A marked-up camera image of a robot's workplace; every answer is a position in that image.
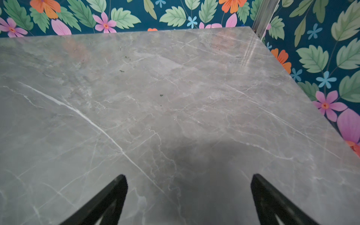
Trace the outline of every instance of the gray marble surface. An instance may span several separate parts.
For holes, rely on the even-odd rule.
[[[119,174],[122,225],[259,224],[254,173],[359,221],[360,160],[249,27],[0,49],[0,224],[59,224]]]

